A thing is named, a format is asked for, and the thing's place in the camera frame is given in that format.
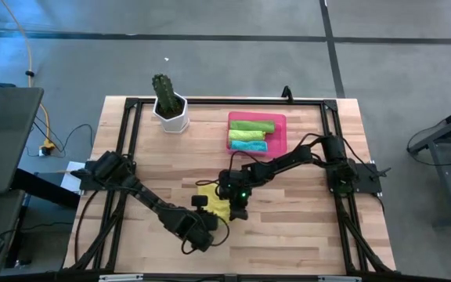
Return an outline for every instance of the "rolled towel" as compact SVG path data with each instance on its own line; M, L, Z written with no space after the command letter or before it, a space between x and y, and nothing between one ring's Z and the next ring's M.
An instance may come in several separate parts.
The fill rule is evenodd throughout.
M231 121L229 129L273 133L274 121Z
M233 140L239 141L264 141L265 132L261 131L243 131L243 130L229 130L229 144Z
M233 140L233 142L231 144L231 149L267 152L267 142L266 141L243 142L243 141Z

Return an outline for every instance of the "blue towel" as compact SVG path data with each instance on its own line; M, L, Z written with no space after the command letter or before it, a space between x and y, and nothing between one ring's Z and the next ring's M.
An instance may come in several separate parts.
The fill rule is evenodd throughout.
M267 152L267 143L265 141L243 142L243 141L233 140L231 143L231 149Z

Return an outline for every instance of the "white paper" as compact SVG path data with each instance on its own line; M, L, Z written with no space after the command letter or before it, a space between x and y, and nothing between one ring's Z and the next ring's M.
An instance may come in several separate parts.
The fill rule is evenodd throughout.
M69 161L69 164L67 165L68 172L78 170L81 168L85 168L85 163ZM79 190L80 185L81 185L81 180L79 178L77 178L76 176L72 176L70 173L66 173L63 176L62 184L60 184L60 186L62 188L67 189L70 192L82 194L82 191Z

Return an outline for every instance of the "white hexagonal pot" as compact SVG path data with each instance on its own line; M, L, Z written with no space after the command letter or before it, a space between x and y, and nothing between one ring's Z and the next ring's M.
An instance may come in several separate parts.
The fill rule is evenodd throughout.
M157 113L157 98L156 103L153 107L153 114L157 116L161 121L161 126L163 127L163 130L166 133L177 133L180 134L186 130L186 128L189 126L189 116L187 115L187 100L186 98L180 96L177 94L177 92L174 92L174 94L182 101L182 105L184 105L184 110L182 111L182 114L180 114L177 117L172 117L170 119L166 119L164 117L161 117Z

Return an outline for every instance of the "potted cactus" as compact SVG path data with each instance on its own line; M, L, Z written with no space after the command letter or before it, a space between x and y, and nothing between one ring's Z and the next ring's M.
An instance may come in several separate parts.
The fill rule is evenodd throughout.
M164 74L153 77L156 103L153 113L161 120L161 126L167 133L182 133L189 125L187 100L173 91L171 80Z

